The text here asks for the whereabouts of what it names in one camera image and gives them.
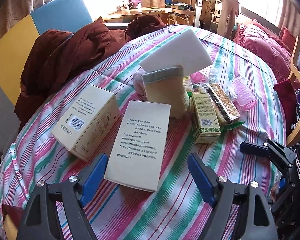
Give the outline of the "cracker packet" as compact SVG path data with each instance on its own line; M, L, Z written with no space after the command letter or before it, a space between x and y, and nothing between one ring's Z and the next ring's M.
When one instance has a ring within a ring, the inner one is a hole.
M209 94L222 133L244 124L244 121L240 120L239 111L219 84L199 83L193 85L193 88L196 93Z

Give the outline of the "green small carton box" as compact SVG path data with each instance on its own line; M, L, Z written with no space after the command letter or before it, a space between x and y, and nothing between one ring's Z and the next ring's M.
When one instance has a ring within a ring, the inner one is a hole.
M214 143L221 135L221 128L209 94L192 93L190 99L194 143Z

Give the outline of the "white carton box with barcode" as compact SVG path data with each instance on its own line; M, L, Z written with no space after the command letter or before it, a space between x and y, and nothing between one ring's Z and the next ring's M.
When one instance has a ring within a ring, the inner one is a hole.
M119 117L115 94L89 85L58 120L51 133L67 151L89 161Z

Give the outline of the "white carton box with text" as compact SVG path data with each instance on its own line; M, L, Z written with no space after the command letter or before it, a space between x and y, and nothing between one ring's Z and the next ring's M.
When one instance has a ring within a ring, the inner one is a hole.
M104 179L148 192L158 188L171 106L130 101L110 153Z

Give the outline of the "cream sock grey cuff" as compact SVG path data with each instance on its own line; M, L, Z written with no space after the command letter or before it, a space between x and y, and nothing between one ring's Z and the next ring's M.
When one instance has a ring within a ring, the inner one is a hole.
M181 66L143 74L142 81L147 100L170 105L170 117L181 119L187 113L190 105L183 78L184 69Z

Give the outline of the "white foam block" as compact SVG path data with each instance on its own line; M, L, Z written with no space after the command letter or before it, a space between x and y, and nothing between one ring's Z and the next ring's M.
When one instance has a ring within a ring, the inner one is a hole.
M146 72L181 66L184 76L190 76L212 64L206 49L191 29L178 34L140 62Z

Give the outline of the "striped pink green tablecloth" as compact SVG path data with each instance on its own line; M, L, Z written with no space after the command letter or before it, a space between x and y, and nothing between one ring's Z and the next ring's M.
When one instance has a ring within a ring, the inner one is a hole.
M121 112L131 100L140 100L133 74L140 61L187 29L172 25L127 43L118 53L70 81L49 98L21 130L0 165L0 237L5 237L3 207L24 207L36 182L61 182L77 174L85 162L70 154L51 129L89 84L116 95ZM201 195L187 168L195 152L218 175L234 183L258 182L270 195L281 174L267 159L243 154L241 142L263 143L273 138L286 142L285 115L273 87L271 68L259 57L207 30L195 30L218 69L217 82L226 87L243 77L254 92L256 106L241 113L242 126L218 137L212 145L194 143L188 118L171 120L157 192L148 193L103 180L85 213L99 239L197 239L211 207Z

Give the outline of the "pink bed quilt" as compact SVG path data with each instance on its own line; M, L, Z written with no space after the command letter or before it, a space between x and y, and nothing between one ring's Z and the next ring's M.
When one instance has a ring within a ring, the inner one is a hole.
M233 41L262 59L272 70L275 79L281 83L288 79L292 50L277 36L270 34L257 20L249 24L239 24ZM291 103L285 103L286 133L290 135L296 124L296 100L292 92L300 88L300 82L294 80L290 85L279 85L282 95L288 96Z

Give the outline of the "dark red jacket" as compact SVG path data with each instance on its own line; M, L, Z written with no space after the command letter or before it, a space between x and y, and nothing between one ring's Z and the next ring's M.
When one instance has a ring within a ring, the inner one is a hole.
M49 29L25 62L14 112L24 127L42 103L67 82L116 54L127 42L166 27L156 15L137 17L125 30L109 29L99 17L75 33Z

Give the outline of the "grey yellow blue chair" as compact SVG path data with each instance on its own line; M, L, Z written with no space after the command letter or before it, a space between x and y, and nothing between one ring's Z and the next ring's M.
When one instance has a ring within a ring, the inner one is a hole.
M19 129L14 106L35 40L49 29L74 33L91 22L83 0L54 0L31 12L0 39L0 152Z

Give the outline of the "person in pink clothes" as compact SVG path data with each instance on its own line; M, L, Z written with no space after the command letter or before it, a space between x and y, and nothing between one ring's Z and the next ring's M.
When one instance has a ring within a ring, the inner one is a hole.
M240 13L241 0L222 0L217 34L230 39L236 18Z

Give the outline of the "wooden desk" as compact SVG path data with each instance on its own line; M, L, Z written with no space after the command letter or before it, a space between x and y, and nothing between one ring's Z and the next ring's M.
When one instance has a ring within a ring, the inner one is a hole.
M172 12L172 8L141 8L114 12L102 18L104 21L135 19L140 16L162 15L170 12Z

